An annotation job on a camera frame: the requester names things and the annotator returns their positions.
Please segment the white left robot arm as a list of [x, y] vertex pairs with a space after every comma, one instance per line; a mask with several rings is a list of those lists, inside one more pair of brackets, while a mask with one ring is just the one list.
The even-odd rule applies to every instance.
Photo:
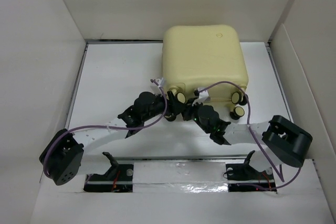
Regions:
[[186, 97], [181, 92], [154, 94], [145, 91], [107, 125], [59, 130], [39, 157], [45, 176], [57, 186], [69, 182], [77, 175], [85, 154], [137, 134], [147, 128], [145, 122], [154, 117], [171, 119], [174, 113], [180, 113], [185, 102]]

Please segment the yellow suitcase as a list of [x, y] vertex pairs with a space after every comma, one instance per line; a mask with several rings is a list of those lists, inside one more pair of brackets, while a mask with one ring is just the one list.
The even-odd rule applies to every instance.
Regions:
[[228, 25], [169, 28], [163, 37], [162, 76], [165, 91], [191, 99], [206, 88], [208, 101], [227, 105], [233, 120], [245, 114], [248, 72], [238, 34]]

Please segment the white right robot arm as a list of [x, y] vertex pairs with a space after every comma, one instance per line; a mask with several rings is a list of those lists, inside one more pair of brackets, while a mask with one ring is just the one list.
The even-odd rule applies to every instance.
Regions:
[[218, 145], [256, 144], [239, 168], [248, 178], [273, 168], [283, 180], [282, 165], [301, 168], [313, 140], [310, 133], [281, 115], [266, 122], [238, 124], [222, 120], [212, 106], [198, 104], [188, 106], [182, 118], [195, 122]]

